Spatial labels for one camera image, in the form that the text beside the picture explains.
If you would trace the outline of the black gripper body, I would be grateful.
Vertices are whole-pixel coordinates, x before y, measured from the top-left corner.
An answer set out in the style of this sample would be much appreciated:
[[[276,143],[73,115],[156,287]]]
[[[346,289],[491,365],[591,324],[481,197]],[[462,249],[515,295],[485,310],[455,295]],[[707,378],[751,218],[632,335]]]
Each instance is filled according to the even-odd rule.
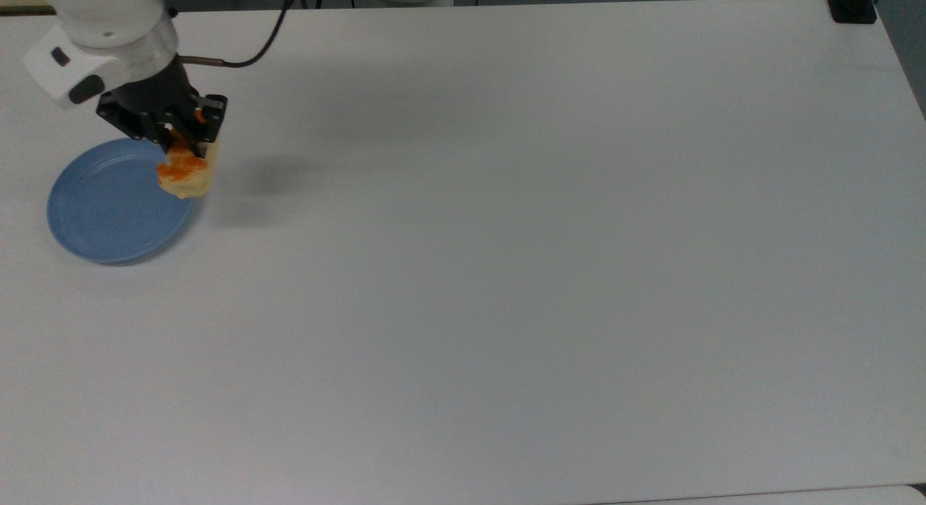
[[[124,84],[109,92],[109,96],[115,96],[120,105],[129,110],[152,113],[164,122],[164,113],[170,111],[177,115],[177,100],[188,93],[198,94],[189,83],[181,61],[174,57],[155,75]]]

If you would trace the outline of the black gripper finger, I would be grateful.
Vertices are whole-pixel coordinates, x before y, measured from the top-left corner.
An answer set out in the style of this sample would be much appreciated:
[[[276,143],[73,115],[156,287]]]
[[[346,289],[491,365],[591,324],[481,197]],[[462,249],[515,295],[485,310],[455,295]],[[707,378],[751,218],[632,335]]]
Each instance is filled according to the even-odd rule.
[[[228,98],[221,94],[183,94],[177,100],[177,135],[188,145],[214,143],[224,122]]]
[[[169,131],[155,114],[129,110],[120,105],[115,96],[100,96],[95,112],[130,139],[145,139],[155,145],[169,144]]]

